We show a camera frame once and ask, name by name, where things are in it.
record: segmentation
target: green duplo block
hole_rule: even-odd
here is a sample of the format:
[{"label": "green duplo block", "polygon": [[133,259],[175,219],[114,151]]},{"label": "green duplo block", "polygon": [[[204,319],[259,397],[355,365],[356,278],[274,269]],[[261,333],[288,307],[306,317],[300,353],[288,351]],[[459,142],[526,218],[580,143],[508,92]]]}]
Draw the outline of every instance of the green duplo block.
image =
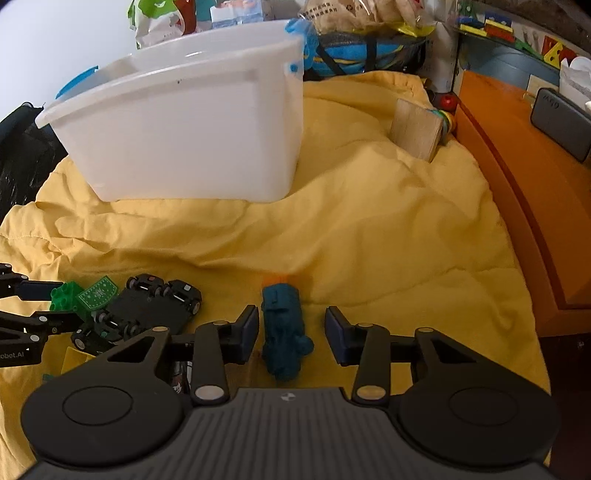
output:
[{"label": "green duplo block", "polygon": [[86,321],[90,318],[77,296],[83,292],[84,289],[75,281],[64,283],[61,287],[54,288],[51,291],[51,312],[75,312],[82,320]]}]

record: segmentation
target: black bag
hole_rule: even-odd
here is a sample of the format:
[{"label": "black bag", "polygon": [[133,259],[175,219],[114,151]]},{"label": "black bag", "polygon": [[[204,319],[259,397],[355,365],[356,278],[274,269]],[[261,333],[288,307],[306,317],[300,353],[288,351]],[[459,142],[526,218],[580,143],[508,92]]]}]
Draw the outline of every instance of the black bag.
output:
[{"label": "black bag", "polygon": [[35,118],[43,108],[24,103],[0,122],[0,222],[13,205],[35,200],[39,188],[67,155],[49,125]]}]

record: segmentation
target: dark teal stuffed toy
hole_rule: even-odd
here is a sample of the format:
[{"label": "dark teal stuffed toy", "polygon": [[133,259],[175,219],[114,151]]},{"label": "dark teal stuffed toy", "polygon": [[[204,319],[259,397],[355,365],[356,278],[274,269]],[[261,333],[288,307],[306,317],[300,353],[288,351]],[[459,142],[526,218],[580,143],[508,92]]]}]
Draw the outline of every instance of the dark teal stuffed toy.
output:
[{"label": "dark teal stuffed toy", "polygon": [[302,357],[314,349],[304,331],[300,295],[287,283],[265,287],[261,309],[265,323],[262,358],[267,370],[276,380],[293,380],[300,372]]}]

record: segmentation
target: white wall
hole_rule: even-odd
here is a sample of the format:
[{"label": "white wall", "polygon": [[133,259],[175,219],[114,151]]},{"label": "white wall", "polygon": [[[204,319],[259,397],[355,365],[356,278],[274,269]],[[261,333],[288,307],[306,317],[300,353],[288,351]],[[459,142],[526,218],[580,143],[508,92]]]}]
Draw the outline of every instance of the white wall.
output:
[{"label": "white wall", "polygon": [[0,10],[0,120],[41,106],[72,78],[135,51],[131,0],[12,0]]}]

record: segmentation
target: yellow comforter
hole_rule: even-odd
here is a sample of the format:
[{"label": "yellow comforter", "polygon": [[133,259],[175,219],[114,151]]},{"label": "yellow comforter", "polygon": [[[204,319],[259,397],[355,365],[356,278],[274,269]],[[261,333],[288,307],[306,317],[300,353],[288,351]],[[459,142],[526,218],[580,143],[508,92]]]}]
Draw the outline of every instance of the yellow comforter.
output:
[{"label": "yellow comforter", "polygon": [[[450,140],[429,164],[388,141],[397,98],[428,105],[419,79],[371,73],[304,91],[300,160],[284,200],[102,203],[66,158],[37,201],[4,220],[0,261],[85,287],[105,274],[120,286],[142,272],[181,278],[203,293],[196,323],[234,320],[260,304],[264,277],[292,275],[316,345],[294,386],[351,385],[355,368],[336,365],[323,335],[324,310],[337,305],[353,323],[399,335],[435,327],[548,388],[530,297],[473,157]],[[21,314],[46,308],[0,301]],[[68,344],[69,335],[52,338],[41,365],[0,370],[2,479],[33,461],[20,409],[43,374],[59,374]],[[407,388],[408,368],[393,372],[393,390]],[[274,385],[257,356],[249,382]]]}]

